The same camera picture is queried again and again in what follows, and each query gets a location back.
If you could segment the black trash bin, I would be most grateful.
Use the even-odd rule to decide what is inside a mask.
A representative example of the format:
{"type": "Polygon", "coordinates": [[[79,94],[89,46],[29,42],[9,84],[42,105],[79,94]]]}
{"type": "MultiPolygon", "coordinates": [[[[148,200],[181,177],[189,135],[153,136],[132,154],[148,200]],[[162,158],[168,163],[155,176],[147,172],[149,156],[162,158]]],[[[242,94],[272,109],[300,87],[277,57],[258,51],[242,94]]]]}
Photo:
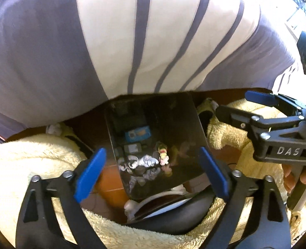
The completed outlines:
{"type": "Polygon", "coordinates": [[[200,176],[206,138],[188,93],[114,100],[105,111],[128,197],[143,200],[200,176]]]}

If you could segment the yellow fluffy blanket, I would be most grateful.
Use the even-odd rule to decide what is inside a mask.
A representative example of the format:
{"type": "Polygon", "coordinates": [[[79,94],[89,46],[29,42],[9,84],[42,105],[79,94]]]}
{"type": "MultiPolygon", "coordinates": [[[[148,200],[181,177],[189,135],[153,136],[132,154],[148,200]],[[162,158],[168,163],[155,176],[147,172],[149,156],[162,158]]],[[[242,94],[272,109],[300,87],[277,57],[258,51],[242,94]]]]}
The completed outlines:
{"type": "MultiPolygon", "coordinates": [[[[80,150],[71,133],[0,144],[0,238],[16,248],[291,248],[306,231],[306,207],[286,207],[281,167],[256,163],[239,130],[215,128],[214,139],[242,149],[237,169],[227,167],[230,198],[215,195],[203,221],[181,235],[127,227],[82,208],[74,198],[75,169],[94,152],[80,150]]],[[[203,172],[143,200],[130,199],[127,223],[176,208],[207,186],[203,172]]]]}

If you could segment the blue white striped bedsheet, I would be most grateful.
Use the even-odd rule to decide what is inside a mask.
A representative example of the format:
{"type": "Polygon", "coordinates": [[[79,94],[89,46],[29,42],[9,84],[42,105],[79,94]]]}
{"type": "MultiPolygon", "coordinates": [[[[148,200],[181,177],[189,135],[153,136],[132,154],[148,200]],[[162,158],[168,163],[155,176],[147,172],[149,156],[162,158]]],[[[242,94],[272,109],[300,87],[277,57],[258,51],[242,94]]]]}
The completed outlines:
{"type": "Polygon", "coordinates": [[[262,0],[0,0],[0,142],[121,95],[278,92],[299,69],[262,0]]]}

